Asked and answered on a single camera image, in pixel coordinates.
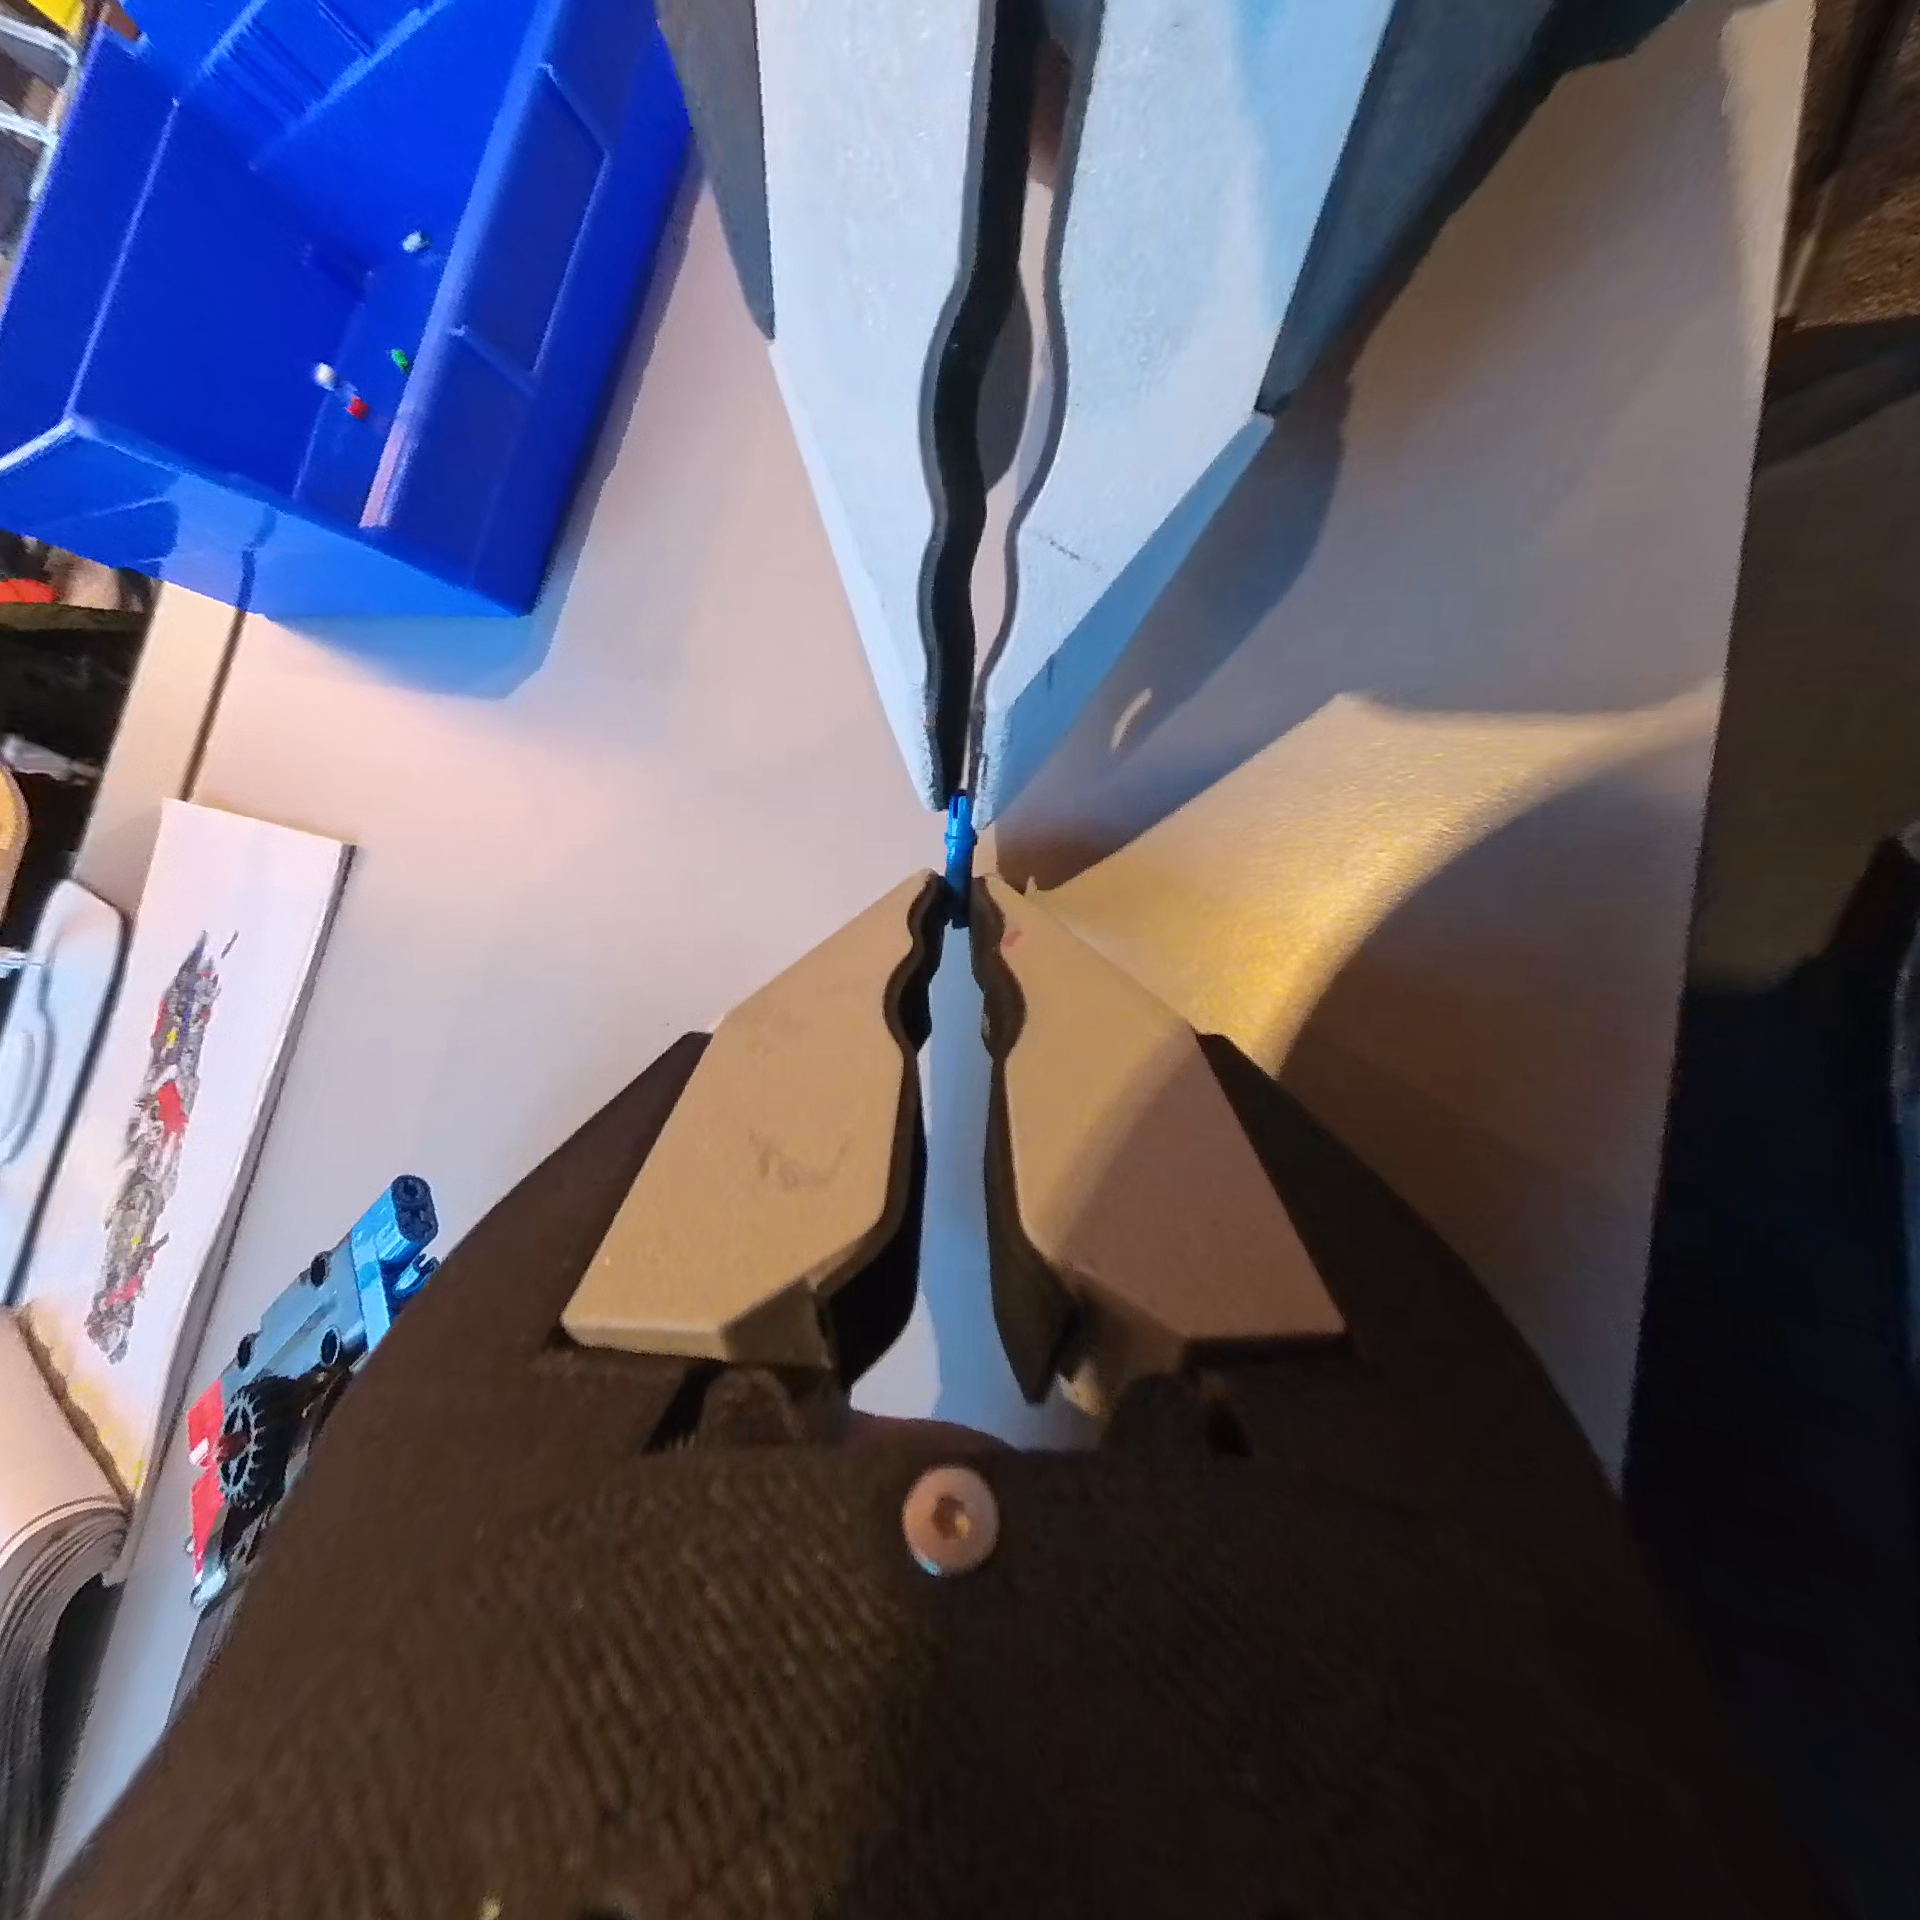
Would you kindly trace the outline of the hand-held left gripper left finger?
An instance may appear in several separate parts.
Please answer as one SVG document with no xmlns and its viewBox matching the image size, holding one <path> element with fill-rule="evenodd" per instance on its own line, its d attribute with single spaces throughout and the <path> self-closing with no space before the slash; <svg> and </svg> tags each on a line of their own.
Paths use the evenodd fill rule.
<svg viewBox="0 0 1920 1920">
<path fill-rule="evenodd" d="M 941 878 L 902 880 L 739 1000 L 562 1311 L 581 1348 L 851 1388 L 913 1310 Z"/>
</svg>

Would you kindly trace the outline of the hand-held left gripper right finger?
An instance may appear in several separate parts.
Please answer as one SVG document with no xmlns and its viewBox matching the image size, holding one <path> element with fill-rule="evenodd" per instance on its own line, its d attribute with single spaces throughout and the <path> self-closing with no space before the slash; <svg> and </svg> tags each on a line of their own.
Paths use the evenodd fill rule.
<svg viewBox="0 0 1920 1920">
<path fill-rule="evenodd" d="M 1027 1403 L 1331 1353 L 1345 1319 L 1195 1029 L 1034 896 L 970 889 L 991 1311 Z"/>
</svg>

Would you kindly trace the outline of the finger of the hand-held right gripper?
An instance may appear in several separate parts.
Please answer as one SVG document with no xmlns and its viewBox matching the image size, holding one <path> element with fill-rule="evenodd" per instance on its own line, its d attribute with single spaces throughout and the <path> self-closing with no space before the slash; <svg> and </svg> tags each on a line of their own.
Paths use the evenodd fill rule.
<svg viewBox="0 0 1920 1920">
<path fill-rule="evenodd" d="M 1049 406 L 976 695 L 976 820 L 1031 783 L 1270 423 L 1263 374 L 1387 1 L 1113 1 L 1074 45 L 1042 294 Z"/>
<path fill-rule="evenodd" d="M 757 4 L 770 357 L 879 708 L 946 801 L 938 351 L 976 264 L 991 4 Z"/>
</svg>

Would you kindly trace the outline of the toy brick car model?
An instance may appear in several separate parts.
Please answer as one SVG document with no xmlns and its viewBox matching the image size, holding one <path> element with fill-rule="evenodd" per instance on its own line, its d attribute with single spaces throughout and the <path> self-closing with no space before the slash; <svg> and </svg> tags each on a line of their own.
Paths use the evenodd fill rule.
<svg viewBox="0 0 1920 1920">
<path fill-rule="evenodd" d="M 438 1232 L 430 1182 L 391 1179 L 334 1248 L 299 1269 L 185 1411 L 195 1615 L 256 1558 L 347 1382 L 438 1269 Z"/>
</svg>

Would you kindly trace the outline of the instruction booklet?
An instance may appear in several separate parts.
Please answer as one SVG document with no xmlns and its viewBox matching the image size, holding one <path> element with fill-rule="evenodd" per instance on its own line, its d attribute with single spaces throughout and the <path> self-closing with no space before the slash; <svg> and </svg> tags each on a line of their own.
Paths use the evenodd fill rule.
<svg viewBox="0 0 1920 1920">
<path fill-rule="evenodd" d="M 2 1324 L 2 1897 L 55 1821 L 63 1619 L 117 1577 L 185 1408 L 352 849 L 167 800 L 127 957 Z"/>
</svg>

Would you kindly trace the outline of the blue storage bin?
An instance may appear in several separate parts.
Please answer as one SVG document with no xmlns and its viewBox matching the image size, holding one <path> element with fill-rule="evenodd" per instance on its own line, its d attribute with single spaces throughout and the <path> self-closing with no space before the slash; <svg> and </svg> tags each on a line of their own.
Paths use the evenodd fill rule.
<svg viewBox="0 0 1920 1920">
<path fill-rule="evenodd" d="M 530 612 L 687 156 L 656 7 L 127 12 L 7 280 L 5 528 L 277 622 Z"/>
</svg>

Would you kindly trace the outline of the grey desk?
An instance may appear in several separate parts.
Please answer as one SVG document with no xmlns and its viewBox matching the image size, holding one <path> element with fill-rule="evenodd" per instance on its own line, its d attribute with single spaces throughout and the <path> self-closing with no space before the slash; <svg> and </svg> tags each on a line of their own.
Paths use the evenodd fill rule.
<svg viewBox="0 0 1920 1920">
<path fill-rule="evenodd" d="M 1562 1428 L 1619 1475 L 1809 21 L 1568 71 L 978 827 L 1195 1029 L 1337 1350 L 1024 1401 L 966 932 L 871 1371 L 563 1334 L 707 1036 L 935 872 L 711 180 L 510 691 L 246 622 L 195 795 L 352 878 L 201 1344 L 392 1172 L 455 1245 L 173 1718 L 169 1430 L 42 1916 L 1746 1908 Z"/>
</svg>

